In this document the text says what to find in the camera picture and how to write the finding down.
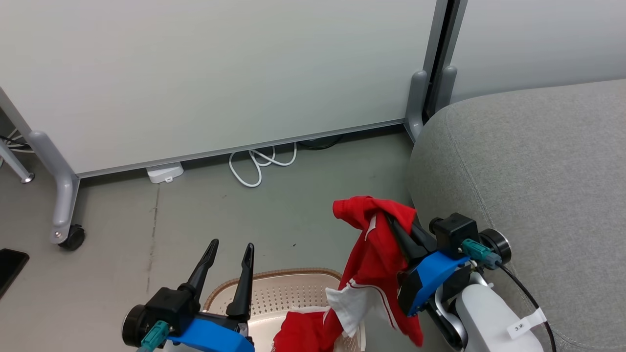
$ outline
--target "label sticker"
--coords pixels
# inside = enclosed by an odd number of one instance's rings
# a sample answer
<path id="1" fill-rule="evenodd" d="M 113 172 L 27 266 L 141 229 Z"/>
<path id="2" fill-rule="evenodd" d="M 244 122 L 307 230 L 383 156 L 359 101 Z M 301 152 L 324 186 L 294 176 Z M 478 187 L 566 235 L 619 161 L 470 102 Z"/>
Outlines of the label sticker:
<path id="1" fill-rule="evenodd" d="M 543 314 L 543 311 L 541 311 L 541 308 L 539 308 L 533 314 L 522 318 L 517 323 L 509 326 L 506 330 L 511 336 L 511 339 L 517 339 L 521 335 L 525 334 L 528 330 L 543 323 L 544 321 L 548 320 Z"/>

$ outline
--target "gray floor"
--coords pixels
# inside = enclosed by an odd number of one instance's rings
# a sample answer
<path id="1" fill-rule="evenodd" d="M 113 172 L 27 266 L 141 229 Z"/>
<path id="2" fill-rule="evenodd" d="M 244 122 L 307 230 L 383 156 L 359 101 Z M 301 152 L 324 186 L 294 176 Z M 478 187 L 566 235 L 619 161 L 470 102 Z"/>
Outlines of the gray floor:
<path id="1" fill-rule="evenodd" d="M 36 172 L 31 184 L 21 185 L 5 165 L 0 248 L 31 259 L 0 299 L 2 350 L 132 351 L 120 337 L 125 313 L 160 287 L 186 280 L 213 238 L 220 248 L 204 297 L 239 275 L 248 242 L 256 246 L 256 272 L 341 272 L 359 233 L 333 217 L 332 201 L 367 194 L 408 204 L 404 176 L 411 147 L 395 129 L 347 138 L 328 150 L 301 150 L 290 167 L 264 168 L 256 189 L 240 185 L 223 158 L 188 162 L 171 184 L 153 185 L 143 171 L 87 179 L 74 221 L 88 235 L 76 252 L 48 242 L 55 189 L 36 157 L 22 157 Z M 289 158 L 289 152 L 280 156 Z M 254 181 L 251 161 L 242 156 L 235 167 Z M 422 350 L 447 350 L 430 320 L 422 322 Z M 368 318 L 366 330 L 368 351 L 417 350 L 384 322 Z"/>

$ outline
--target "black phone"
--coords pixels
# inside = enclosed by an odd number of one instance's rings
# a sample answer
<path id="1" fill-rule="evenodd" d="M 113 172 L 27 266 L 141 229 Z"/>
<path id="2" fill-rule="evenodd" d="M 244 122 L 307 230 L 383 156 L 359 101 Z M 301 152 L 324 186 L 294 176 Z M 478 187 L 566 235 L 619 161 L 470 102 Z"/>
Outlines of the black phone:
<path id="1" fill-rule="evenodd" d="M 0 249 L 0 298 L 26 265 L 28 254 L 11 249 Z"/>

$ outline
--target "white cable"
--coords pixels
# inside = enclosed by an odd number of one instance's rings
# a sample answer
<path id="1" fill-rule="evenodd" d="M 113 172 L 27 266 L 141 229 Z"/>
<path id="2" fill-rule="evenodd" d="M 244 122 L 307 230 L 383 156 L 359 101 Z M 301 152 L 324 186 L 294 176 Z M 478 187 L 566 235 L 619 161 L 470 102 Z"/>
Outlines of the white cable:
<path id="1" fill-rule="evenodd" d="M 290 162 L 287 163 L 282 163 L 279 161 L 276 161 L 276 148 L 272 147 L 272 157 L 268 157 L 267 155 L 261 153 L 260 151 L 256 150 L 256 149 L 250 149 L 248 150 L 248 155 L 250 155 L 250 158 L 252 158 L 252 162 L 254 163 L 254 166 L 257 168 L 257 174 L 259 175 L 259 180 L 256 181 L 256 183 L 254 184 L 249 184 L 246 181 L 244 181 L 241 177 L 239 177 L 239 174 L 235 171 L 235 168 L 233 167 L 233 156 L 235 155 L 235 153 L 230 154 L 230 157 L 228 158 L 228 166 L 230 167 L 230 171 L 232 171 L 233 175 L 235 175 L 235 177 L 237 178 L 237 180 L 239 180 L 239 182 L 241 182 L 242 185 L 246 186 L 246 187 L 250 187 L 250 188 L 254 188 L 258 185 L 261 184 L 261 180 L 263 179 L 263 177 L 261 176 L 261 168 L 262 167 L 266 167 L 269 166 L 271 164 L 275 164 L 278 166 L 289 166 L 291 164 L 294 163 L 295 161 L 295 156 L 297 155 L 297 151 L 298 151 L 298 147 L 297 144 L 294 143 L 294 156 L 291 158 Z M 267 160 L 266 163 L 260 163 L 257 160 L 256 155 L 262 157 L 263 159 Z"/>
<path id="2" fill-rule="evenodd" d="M 22 135 L 13 137 L 13 135 L 15 133 L 17 133 L 18 129 L 14 129 L 13 132 L 11 132 L 11 134 L 7 137 L 8 139 L 12 139 L 12 140 L 19 140 L 20 138 L 24 138 Z M 9 147 L 9 149 L 14 152 L 14 153 L 34 153 L 34 151 L 32 150 L 21 150 L 21 149 L 13 149 L 16 147 L 23 147 L 21 144 L 15 144 L 13 142 L 10 142 L 8 140 L 3 140 L 2 143 L 6 144 L 7 147 Z M 4 159 L 0 158 L 0 167 L 2 167 L 2 165 L 4 164 Z"/>

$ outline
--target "white power adapter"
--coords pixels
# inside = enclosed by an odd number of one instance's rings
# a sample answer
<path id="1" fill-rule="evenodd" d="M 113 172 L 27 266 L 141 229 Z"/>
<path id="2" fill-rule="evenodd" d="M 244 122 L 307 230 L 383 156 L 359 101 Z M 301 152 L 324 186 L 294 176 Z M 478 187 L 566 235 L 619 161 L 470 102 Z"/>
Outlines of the white power adapter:
<path id="1" fill-rule="evenodd" d="M 153 184 L 161 182 L 170 183 L 174 181 L 174 177 L 183 174 L 183 166 L 180 163 L 167 163 L 159 166 L 147 167 L 148 177 Z"/>

